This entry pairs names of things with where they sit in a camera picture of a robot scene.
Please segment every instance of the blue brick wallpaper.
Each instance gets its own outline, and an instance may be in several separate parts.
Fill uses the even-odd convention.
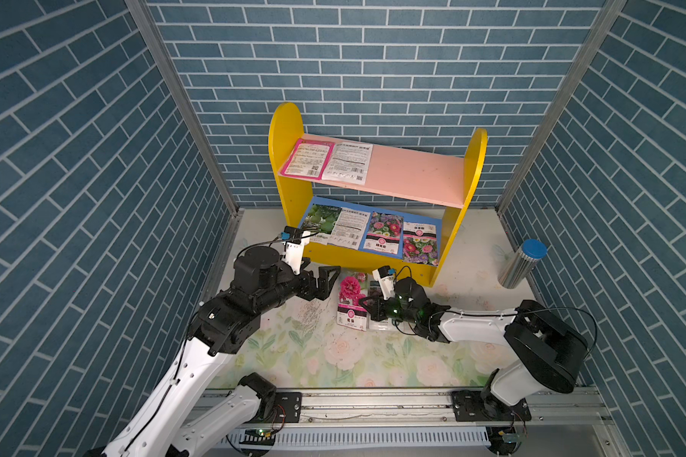
[[[588,377],[633,455],[685,456],[686,0],[628,0],[505,221],[549,246],[545,301],[599,320]]]
[[[122,0],[0,0],[0,457],[128,422],[228,217]]]
[[[267,134],[276,106],[291,101],[308,133],[421,151],[462,156],[485,127],[473,205],[492,207],[603,1],[151,0],[151,9],[240,205],[280,205]]]

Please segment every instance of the pink flower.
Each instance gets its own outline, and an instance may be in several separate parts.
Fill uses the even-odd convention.
[[[341,281],[340,297],[355,300],[358,294],[361,293],[361,285],[358,280],[352,276],[348,276]]]

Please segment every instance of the metal cylinder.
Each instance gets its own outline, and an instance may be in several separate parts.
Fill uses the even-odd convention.
[[[506,289],[515,289],[539,260],[547,255],[547,247],[538,240],[526,240],[498,275],[498,282]]]

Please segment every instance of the flower picture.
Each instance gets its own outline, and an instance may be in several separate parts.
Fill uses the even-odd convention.
[[[403,222],[402,216],[374,211],[369,220],[369,231],[366,233],[364,248],[389,254],[398,253]]]
[[[439,253],[436,230],[434,225],[405,222],[403,261],[437,265]]]
[[[341,280],[338,303],[348,306],[358,306],[358,300],[366,297],[368,275],[362,272],[351,273]]]

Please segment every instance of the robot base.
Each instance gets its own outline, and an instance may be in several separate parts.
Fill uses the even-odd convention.
[[[515,420],[516,422],[523,420],[528,422],[531,420],[531,411],[529,411],[525,399],[512,407],[508,407],[492,395],[488,395],[483,399],[481,390],[456,390],[452,392],[452,405],[455,410],[455,419],[458,422],[503,420]]]

